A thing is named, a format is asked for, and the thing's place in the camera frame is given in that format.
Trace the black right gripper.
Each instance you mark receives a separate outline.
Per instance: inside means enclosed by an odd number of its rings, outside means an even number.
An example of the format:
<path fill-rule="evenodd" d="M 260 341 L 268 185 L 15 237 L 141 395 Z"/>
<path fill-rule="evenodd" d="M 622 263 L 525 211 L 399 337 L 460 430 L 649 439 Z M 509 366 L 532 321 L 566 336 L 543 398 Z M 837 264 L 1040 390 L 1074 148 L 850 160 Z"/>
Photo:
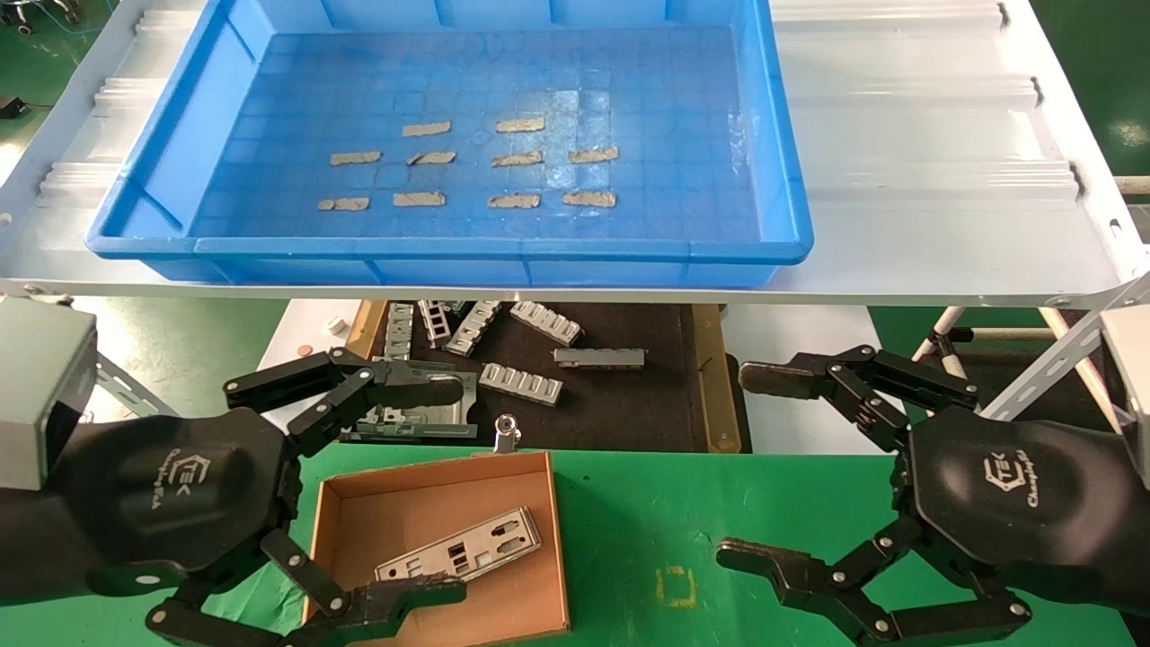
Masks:
<path fill-rule="evenodd" d="M 735 537 L 719 565 L 854 646 L 998 642 L 1032 621 L 1023 590 L 1147 615 L 1149 495 L 1121 438 L 1050 421 L 931 418 L 908 431 L 899 517 L 838 562 Z M 866 586 L 917 550 L 973 599 L 888 611 Z"/>

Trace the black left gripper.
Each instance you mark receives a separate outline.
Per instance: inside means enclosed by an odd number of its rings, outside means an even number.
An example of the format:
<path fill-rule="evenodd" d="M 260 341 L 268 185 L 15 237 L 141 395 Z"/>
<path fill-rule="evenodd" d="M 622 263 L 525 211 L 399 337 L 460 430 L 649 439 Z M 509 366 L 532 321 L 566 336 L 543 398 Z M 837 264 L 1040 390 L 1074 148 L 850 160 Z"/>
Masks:
<path fill-rule="evenodd" d="M 398 634 L 416 607 L 463 601 L 463 581 L 445 573 L 342 590 L 275 531 L 296 518 L 298 455 L 315 456 L 375 408 L 457 403 L 457 378 L 337 347 L 236 377 L 225 394 L 237 410 L 217 417 L 83 423 L 41 490 L 5 488 L 3 604 L 181 586 L 146 619 L 168 644 L 348 646 Z M 288 437 L 258 414 L 313 396 Z M 233 590 L 264 562 L 319 606 L 300 627 L 282 636 L 204 613 L 209 590 Z"/>

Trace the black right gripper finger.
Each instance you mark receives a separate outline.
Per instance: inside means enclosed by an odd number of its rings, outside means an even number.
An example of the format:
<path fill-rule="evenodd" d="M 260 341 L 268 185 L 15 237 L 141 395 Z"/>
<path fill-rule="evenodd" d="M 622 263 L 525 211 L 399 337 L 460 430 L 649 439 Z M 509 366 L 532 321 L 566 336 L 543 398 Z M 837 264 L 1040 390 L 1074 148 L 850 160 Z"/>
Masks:
<path fill-rule="evenodd" d="M 797 353 L 785 364 L 747 361 L 739 365 L 739 386 L 751 394 L 823 400 L 887 452 L 903 450 L 908 437 L 908 417 L 888 394 L 927 411 L 977 409 L 977 386 L 965 378 L 873 347 Z"/>

